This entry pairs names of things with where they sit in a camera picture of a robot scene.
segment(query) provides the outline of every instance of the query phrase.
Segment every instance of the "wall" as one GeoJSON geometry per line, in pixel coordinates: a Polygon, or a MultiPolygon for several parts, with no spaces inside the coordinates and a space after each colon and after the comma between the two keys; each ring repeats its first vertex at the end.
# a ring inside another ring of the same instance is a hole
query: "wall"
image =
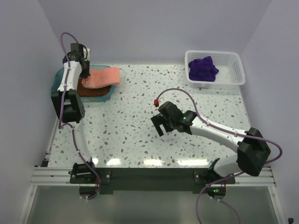
{"type": "Polygon", "coordinates": [[[242,53],[247,79],[242,91],[250,121],[284,149],[272,168],[285,214],[295,222],[299,220],[298,8],[297,0],[272,0],[242,53]]]}
{"type": "Polygon", "coordinates": [[[56,37],[92,63],[184,63],[187,50],[242,53],[271,0],[39,0],[56,37]]]}
{"type": "Polygon", "coordinates": [[[0,40],[0,223],[15,224],[53,128],[50,87],[63,54],[36,0],[1,1],[0,40]]]}

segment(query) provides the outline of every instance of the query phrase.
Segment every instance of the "crumpled purple towel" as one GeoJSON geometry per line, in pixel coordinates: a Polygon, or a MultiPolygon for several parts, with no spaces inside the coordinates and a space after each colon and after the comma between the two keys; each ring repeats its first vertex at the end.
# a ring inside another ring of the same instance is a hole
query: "crumpled purple towel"
{"type": "Polygon", "coordinates": [[[219,72],[210,56],[189,62],[189,68],[189,78],[193,81],[214,82],[219,72]]]}

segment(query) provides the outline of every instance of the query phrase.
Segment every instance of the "speckled surface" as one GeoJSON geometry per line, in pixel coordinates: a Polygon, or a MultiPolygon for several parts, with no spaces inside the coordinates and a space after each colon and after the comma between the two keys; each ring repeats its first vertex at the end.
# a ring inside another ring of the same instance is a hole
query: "speckled surface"
{"type": "MultiPolygon", "coordinates": [[[[121,69],[121,84],[105,103],[84,103],[84,131],[96,167],[207,167],[215,158],[233,151],[200,136],[156,132],[150,118],[158,114],[153,106],[157,95],[179,87],[187,90],[199,112],[218,123],[249,129],[249,121],[239,89],[191,89],[183,65],[111,65],[121,69]]],[[[169,91],[161,99],[170,100],[183,111],[193,110],[188,97],[169,91]]],[[[48,167],[72,167],[75,148],[68,128],[56,130],[48,167]]]]}

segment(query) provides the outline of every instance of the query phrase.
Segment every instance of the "white plastic basket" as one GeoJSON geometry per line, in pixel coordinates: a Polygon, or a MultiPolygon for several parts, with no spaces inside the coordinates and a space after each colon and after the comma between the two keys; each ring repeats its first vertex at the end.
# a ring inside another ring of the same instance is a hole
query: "white plastic basket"
{"type": "Polygon", "coordinates": [[[233,89],[245,83],[245,73],[237,53],[221,51],[189,50],[185,54],[186,78],[191,88],[233,89]],[[211,56],[213,64],[219,70],[215,82],[192,81],[189,78],[189,62],[211,56]]]}

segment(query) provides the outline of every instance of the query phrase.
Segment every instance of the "orange cloth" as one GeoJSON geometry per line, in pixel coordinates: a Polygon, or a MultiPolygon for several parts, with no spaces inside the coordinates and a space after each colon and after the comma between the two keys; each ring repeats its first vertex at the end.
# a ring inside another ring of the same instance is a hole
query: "orange cloth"
{"type": "Polygon", "coordinates": [[[102,88],[108,85],[120,84],[120,69],[106,68],[90,70],[90,76],[82,79],[82,85],[88,89],[102,88]]]}

